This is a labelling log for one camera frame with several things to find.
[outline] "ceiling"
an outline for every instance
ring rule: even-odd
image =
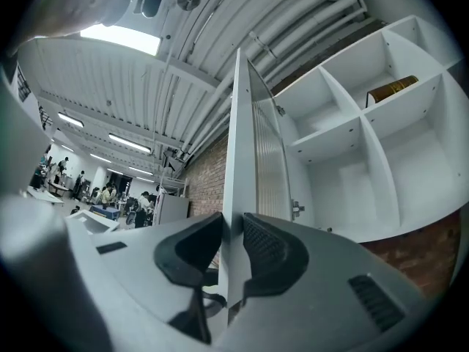
[[[317,43],[363,21],[366,10],[361,0],[349,0],[321,21],[317,13],[338,0],[202,0],[191,12],[175,1],[163,0],[151,19],[134,15],[132,3],[117,24],[160,37],[156,56],[76,35],[36,39],[20,49],[32,92],[53,127],[80,150],[155,174],[168,149],[187,161],[227,127],[239,47],[274,86]],[[84,127],[61,121],[59,111]],[[152,152],[120,145],[109,133]]]

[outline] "door hinge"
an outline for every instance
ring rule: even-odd
[[[280,106],[276,106],[276,109],[277,109],[277,112],[280,116],[285,115],[285,110],[283,108],[281,108]]]
[[[300,216],[300,213],[302,213],[304,210],[304,206],[300,206],[300,203],[298,201],[292,199],[292,220],[298,218]]]

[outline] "brick wall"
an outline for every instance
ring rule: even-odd
[[[183,175],[189,179],[189,216],[222,211],[227,145],[228,131],[190,163]]]
[[[404,273],[427,297],[433,297],[451,281],[460,231],[457,211],[419,230],[362,245]]]
[[[381,21],[375,21],[335,43],[276,85],[273,94],[278,94],[328,57],[384,25]],[[191,216],[222,211],[227,144],[228,136],[223,134],[221,139],[189,164],[186,174],[191,181],[188,193]],[[459,236],[458,212],[425,228],[395,238],[364,243],[363,246],[403,272],[425,295],[433,297],[449,286]]]

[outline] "open cabinet door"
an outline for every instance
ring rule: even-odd
[[[251,278],[243,247],[243,215],[259,213],[292,220],[287,163],[277,108],[262,78],[238,50],[228,151],[223,214],[226,222],[221,246],[219,293],[228,308],[243,297]]]

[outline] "shelf compartment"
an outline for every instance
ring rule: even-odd
[[[422,48],[445,69],[463,59],[462,51],[450,34],[437,29],[419,17],[404,18],[385,30],[390,30]]]
[[[391,31],[359,40],[332,56],[323,67],[361,109],[365,109],[366,94],[372,89],[407,76],[423,81],[443,70],[428,53]]]
[[[295,121],[300,138],[340,125],[357,112],[348,95],[324,73],[316,67],[275,96],[277,105]]]
[[[288,147],[308,167],[314,227],[332,228],[357,242],[389,235],[399,225],[391,171],[362,120],[353,118]]]
[[[413,86],[366,112],[388,159],[407,231],[469,201],[469,101],[447,72]]]

